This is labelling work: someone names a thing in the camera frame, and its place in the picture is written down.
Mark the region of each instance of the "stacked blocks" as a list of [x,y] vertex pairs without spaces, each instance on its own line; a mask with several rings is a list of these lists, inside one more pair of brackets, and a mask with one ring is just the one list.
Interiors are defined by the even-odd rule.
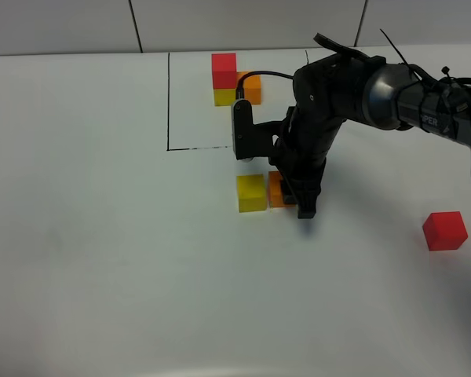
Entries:
[[254,212],[267,209],[267,193],[263,174],[237,177],[239,212]]
[[285,204],[281,181],[283,177],[279,171],[268,172],[268,201],[271,208],[294,207],[294,204]]
[[[211,55],[215,106],[230,106],[236,100],[236,87],[239,78],[247,72],[237,72],[237,59],[234,53],[214,53]],[[244,97],[251,104],[261,104],[260,76],[244,80]]]
[[422,228],[430,251],[457,250],[468,238],[460,212],[433,213]]

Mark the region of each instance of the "orange cube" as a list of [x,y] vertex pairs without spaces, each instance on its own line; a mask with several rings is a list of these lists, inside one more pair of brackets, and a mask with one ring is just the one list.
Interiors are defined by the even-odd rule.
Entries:
[[[249,72],[238,72],[237,82]],[[251,104],[261,104],[261,80],[260,75],[250,76],[244,80],[244,98]]]
[[271,208],[294,207],[294,204],[285,204],[283,202],[282,180],[283,177],[279,171],[268,172],[268,201]]

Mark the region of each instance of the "white table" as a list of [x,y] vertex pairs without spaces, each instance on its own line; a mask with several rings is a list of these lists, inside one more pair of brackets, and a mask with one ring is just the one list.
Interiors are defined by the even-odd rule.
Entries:
[[[471,75],[471,46],[403,52]],[[238,55],[241,70],[305,64]],[[236,175],[272,167],[213,148],[230,116],[209,61],[171,53],[168,135],[166,54],[0,58],[0,372],[470,376],[467,148],[346,124],[306,239],[290,211],[238,213]],[[255,121],[280,119],[290,82],[263,82]],[[460,210],[469,240],[430,268],[434,210]]]

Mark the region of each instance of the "yellow cube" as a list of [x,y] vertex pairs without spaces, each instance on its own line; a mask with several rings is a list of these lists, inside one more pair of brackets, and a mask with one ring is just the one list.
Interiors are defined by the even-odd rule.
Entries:
[[267,209],[267,192],[263,174],[237,177],[239,212],[254,212]]
[[[249,72],[238,72],[237,82]],[[244,80],[244,98],[251,104],[261,104],[261,80],[260,75],[250,76]]]
[[235,100],[236,100],[236,88],[214,90],[214,105],[215,106],[231,106]]

